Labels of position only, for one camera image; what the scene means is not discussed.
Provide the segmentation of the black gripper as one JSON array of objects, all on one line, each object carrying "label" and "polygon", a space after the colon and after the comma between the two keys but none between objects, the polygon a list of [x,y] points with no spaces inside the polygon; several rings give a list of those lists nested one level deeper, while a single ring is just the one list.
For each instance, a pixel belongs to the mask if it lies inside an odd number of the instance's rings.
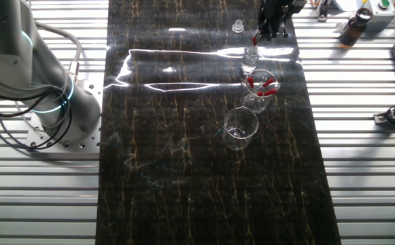
[{"label": "black gripper", "polygon": [[287,38],[286,22],[299,13],[308,0],[262,0],[258,10],[255,40]]}]

